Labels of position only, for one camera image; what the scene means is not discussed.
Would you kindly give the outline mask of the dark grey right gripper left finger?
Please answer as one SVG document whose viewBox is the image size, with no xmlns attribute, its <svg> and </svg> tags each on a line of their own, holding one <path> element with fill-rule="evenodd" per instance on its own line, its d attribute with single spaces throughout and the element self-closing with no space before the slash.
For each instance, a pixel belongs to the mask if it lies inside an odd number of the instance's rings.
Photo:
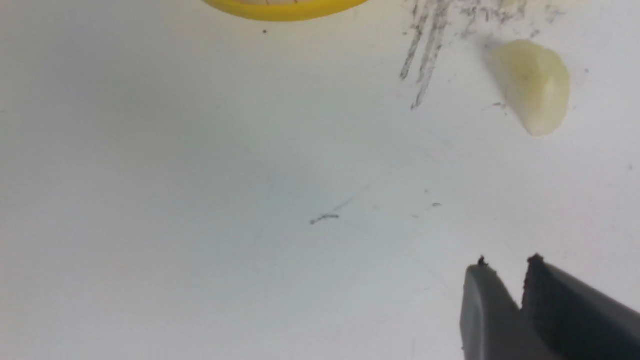
<svg viewBox="0 0 640 360">
<path fill-rule="evenodd" d="M 498 273 L 481 256 L 465 272 L 461 341 L 466 360 L 549 360 Z"/>
</svg>

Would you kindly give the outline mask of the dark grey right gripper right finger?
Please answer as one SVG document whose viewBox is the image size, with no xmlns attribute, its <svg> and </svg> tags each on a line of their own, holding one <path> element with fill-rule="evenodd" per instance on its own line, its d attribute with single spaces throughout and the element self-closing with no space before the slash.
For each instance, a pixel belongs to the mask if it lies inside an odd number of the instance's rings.
<svg viewBox="0 0 640 360">
<path fill-rule="evenodd" d="M 522 315 L 563 360 L 637 360 L 640 315 L 544 261 L 528 258 Z"/>
</svg>

